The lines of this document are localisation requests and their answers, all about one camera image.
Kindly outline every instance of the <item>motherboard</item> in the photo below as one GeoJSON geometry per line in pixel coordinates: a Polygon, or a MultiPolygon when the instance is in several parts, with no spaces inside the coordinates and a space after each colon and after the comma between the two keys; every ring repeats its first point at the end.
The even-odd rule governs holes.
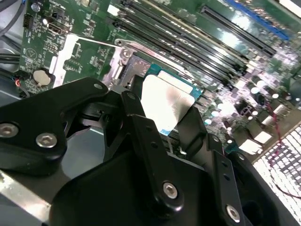
{"type": "Polygon", "coordinates": [[[30,93],[87,76],[127,88],[160,65],[201,90],[229,151],[261,152],[301,101],[301,19],[282,1],[30,0],[24,27],[30,93]]]}

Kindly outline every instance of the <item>pcie slot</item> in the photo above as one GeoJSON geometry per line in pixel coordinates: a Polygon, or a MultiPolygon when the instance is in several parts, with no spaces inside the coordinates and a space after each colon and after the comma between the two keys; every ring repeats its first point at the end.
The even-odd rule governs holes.
{"type": "Polygon", "coordinates": [[[212,35],[204,32],[201,28],[196,27],[195,24],[191,23],[187,19],[179,16],[175,12],[173,12],[168,7],[164,6],[163,4],[159,4],[158,2],[154,0],[140,0],[143,4],[147,4],[148,6],[156,9],[158,12],[162,13],[166,17],[169,18],[170,21],[178,23],[180,26],[184,27],[185,29],[193,32],[198,38],[202,38],[206,40],[207,42],[210,42],[211,44],[221,48],[225,52],[227,52],[229,55],[235,57],[236,59],[239,59],[240,61],[244,62],[245,64],[248,63],[249,59],[245,57],[243,54],[239,53],[235,49],[231,48],[230,46],[227,46],[222,41],[218,40],[217,38],[213,37],[212,35]]]}
{"type": "Polygon", "coordinates": [[[124,21],[120,20],[120,19],[116,19],[115,22],[113,22],[113,25],[121,28],[127,32],[132,33],[133,35],[145,40],[146,42],[156,46],[158,49],[160,49],[161,51],[164,51],[166,53],[168,53],[170,56],[173,56],[175,58],[177,58],[178,60],[182,61],[183,63],[185,63],[186,66],[190,66],[192,68],[195,68],[196,70],[200,71],[201,73],[212,77],[216,80],[218,80],[219,82],[223,83],[223,84],[227,84],[228,83],[228,79],[229,78],[224,78],[221,76],[218,76],[217,74],[215,74],[214,72],[209,73],[209,69],[204,69],[203,67],[200,66],[199,63],[194,62],[193,60],[187,58],[185,55],[180,54],[179,52],[175,51],[174,49],[172,49],[171,47],[169,47],[168,45],[162,43],[161,41],[155,39],[155,34],[154,36],[150,35],[149,33],[145,33],[142,30],[139,30],[137,28],[135,28],[134,26],[125,23],[124,21]]]}
{"type": "Polygon", "coordinates": [[[230,20],[223,17],[221,14],[209,8],[208,6],[203,6],[203,8],[201,9],[201,14],[209,21],[214,22],[216,25],[219,25],[225,30],[234,34],[240,40],[245,42],[249,47],[254,48],[265,56],[272,58],[276,54],[276,51],[273,48],[271,48],[258,38],[254,37],[250,33],[246,32],[245,30],[241,29],[239,26],[232,23],[230,20]]]}
{"type": "Polygon", "coordinates": [[[179,42],[176,38],[172,37],[171,35],[167,34],[166,32],[163,32],[162,30],[154,27],[152,24],[146,22],[145,20],[143,20],[141,18],[137,18],[133,14],[126,14],[125,19],[127,19],[127,20],[133,22],[134,24],[137,24],[145,29],[148,29],[149,31],[156,33],[160,37],[164,37],[165,40],[167,40],[171,44],[177,46],[181,51],[190,53],[200,63],[206,64],[206,65],[214,68],[216,71],[223,74],[223,76],[226,76],[227,73],[230,73],[229,69],[227,69],[221,65],[215,64],[213,60],[210,60],[209,58],[207,58],[206,56],[197,52],[193,48],[188,48],[187,45],[183,44],[182,42],[179,42]]]}
{"type": "Polygon", "coordinates": [[[272,32],[274,35],[278,36],[282,40],[290,40],[290,37],[288,37],[284,32],[282,32],[280,29],[274,27],[271,25],[268,21],[263,19],[260,15],[257,13],[249,10],[247,7],[242,5],[241,3],[236,2],[236,0],[225,0],[229,5],[232,7],[246,13],[249,17],[251,17],[254,21],[259,23],[261,26],[263,26],[265,29],[267,29],[269,32],[272,32]]]}
{"type": "Polygon", "coordinates": [[[131,0],[124,0],[123,4],[125,4],[126,6],[128,6],[131,9],[133,9],[135,11],[138,11],[138,12],[146,15],[147,17],[153,19],[154,21],[156,21],[157,23],[159,23],[159,24],[165,26],[166,28],[170,29],[171,31],[173,31],[177,35],[182,36],[183,39],[185,39],[187,42],[191,42],[193,45],[195,45],[196,47],[198,47],[202,51],[207,52],[210,55],[213,55],[214,57],[221,60],[223,63],[225,63],[227,65],[231,65],[231,67],[233,67],[233,68],[238,67],[237,62],[233,61],[230,58],[227,58],[226,56],[224,56],[223,54],[221,54],[217,50],[211,48],[207,44],[201,42],[200,40],[196,40],[195,38],[193,38],[192,36],[187,34],[184,30],[182,30],[182,29],[178,28],[177,26],[173,25],[172,23],[170,23],[170,21],[166,20],[165,18],[154,14],[150,10],[144,8],[143,6],[141,6],[137,3],[132,2],[131,0]]]}

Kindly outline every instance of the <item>blue pcie slot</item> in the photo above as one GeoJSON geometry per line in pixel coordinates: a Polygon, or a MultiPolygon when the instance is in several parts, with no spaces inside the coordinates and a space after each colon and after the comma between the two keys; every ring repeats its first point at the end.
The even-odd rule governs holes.
{"type": "Polygon", "coordinates": [[[224,1],[227,2],[228,4],[230,4],[232,7],[235,7],[236,9],[238,9],[240,11],[243,11],[244,13],[249,15],[254,21],[259,23],[261,26],[263,26],[268,31],[272,32],[273,34],[275,34],[276,36],[278,36],[282,40],[290,40],[290,38],[284,32],[282,32],[280,29],[270,25],[269,22],[262,19],[260,17],[260,15],[258,15],[257,13],[254,13],[253,11],[249,10],[247,7],[243,6],[242,4],[237,3],[234,0],[224,0],[224,1]]]}

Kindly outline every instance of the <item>silver screw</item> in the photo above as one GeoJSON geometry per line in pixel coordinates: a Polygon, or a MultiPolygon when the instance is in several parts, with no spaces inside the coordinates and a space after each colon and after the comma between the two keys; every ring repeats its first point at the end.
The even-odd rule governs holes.
{"type": "Polygon", "coordinates": [[[19,129],[17,126],[10,123],[0,124],[0,137],[11,138],[17,135],[19,129]]]}
{"type": "Polygon", "coordinates": [[[213,137],[213,140],[214,140],[214,141],[216,141],[216,142],[219,142],[219,141],[220,141],[220,140],[218,139],[217,136],[213,135],[212,137],[213,137]]]}
{"type": "Polygon", "coordinates": [[[245,160],[245,158],[244,158],[241,154],[238,154],[238,157],[239,157],[241,160],[245,160]]]}
{"type": "Polygon", "coordinates": [[[168,182],[164,183],[163,191],[170,199],[175,199],[178,196],[177,189],[171,183],[168,183],[168,182]]]}
{"type": "Polygon", "coordinates": [[[232,220],[234,220],[234,222],[236,222],[236,223],[240,222],[239,213],[237,212],[237,210],[233,206],[227,205],[226,210],[227,210],[227,214],[229,215],[229,217],[232,220]]]}
{"type": "Polygon", "coordinates": [[[97,83],[94,84],[94,87],[97,88],[97,89],[102,89],[103,88],[101,85],[99,85],[97,83]]]}
{"type": "Polygon", "coordinates": [[[135,96],[134,96],[132,93],[127,93],[127,95],[128,95],[131,99],[133,99],[133,100],[136,99],[135,96]]]}
{"type": "Polygon", "coordinates": [[[42,133],[37,136],[36,142],[40,147],[52,148],[57,144],[57,139],[52,133],[42,133]]]}
{"type": "Polygon", "coordinates": [[[129,58],[130,56],[131,56],[131,53],[130,53],[130,51],[129,50],[127,50],[127,49],[125,49],[124,51],[123,51],[123,56],[125,57],[125,58],[129,58]]]}
{"type": "Polygon", "coordinates": [[[41,7],[38,5],[38,3],[33,3],[31,5],[31,8],[32,8],[33,12],[35,12],[35,13],[39,13],[41,11],[41,7]]]}

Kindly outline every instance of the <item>red wire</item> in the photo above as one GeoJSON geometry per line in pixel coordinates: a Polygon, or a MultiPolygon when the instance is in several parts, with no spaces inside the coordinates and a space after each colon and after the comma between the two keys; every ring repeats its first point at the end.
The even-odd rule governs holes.
{"type": "Polygon", "coordinates": [[[20,80],[19,80],[19,79],[16,79],[16,80],[15,80],[15,85],[16,85],[17,87],[20,87],[20,86],[21,86],[20,80]]]}
{"type": "MultiPolygon", "coordinates": [[[[270,112],[273,112],[273,110],[272,110],[272,108],[271,108],[271,106],[270,106],[269,103],[268,103],[268,109],[269,109],[270,112]]],[[[278,135],[278,145],[280,146],[280,145],[282,144],[282,139],[281,139],[281,134],[280,134],[279,125],[278,125],[278,122],[277,122],[277,115],[276,115],[274,112],[273,112],[273,120],[274,120],[274,122],[275,122],[276,131],[277,131],[277,135],[278,135]]],[[[274,153],[274,155],[272,156],[272,158],[269,160],[269,166],[270,166],[271,168],[274,167],[274,164],[275,164],[274,159],[275,159],[279,154],[280,154],[279,150],[276,150],[276,152],[274,153]]],[[[269,170],[269,173],[270,173],[270,175],[271,175],[271,178],[272,178],[272,180],[273,180],[273,182],[274,182],[276,188],[277,188],[279,191],[281,191],[282,193],[284,193],[284,194],[286,194],[287,196],[290,196],[290,197],[292,197],[292,198],[301,199],[300,196],[296,196],[296,195],[293,195],[293,194],[290,194],[290,193],[288,193],[288,192],[283,191],[283,190],[279,187],[279,185],[276,184],[275,179],[274,179],[274,177],[272,176],[271,169],[269,170]]]]}

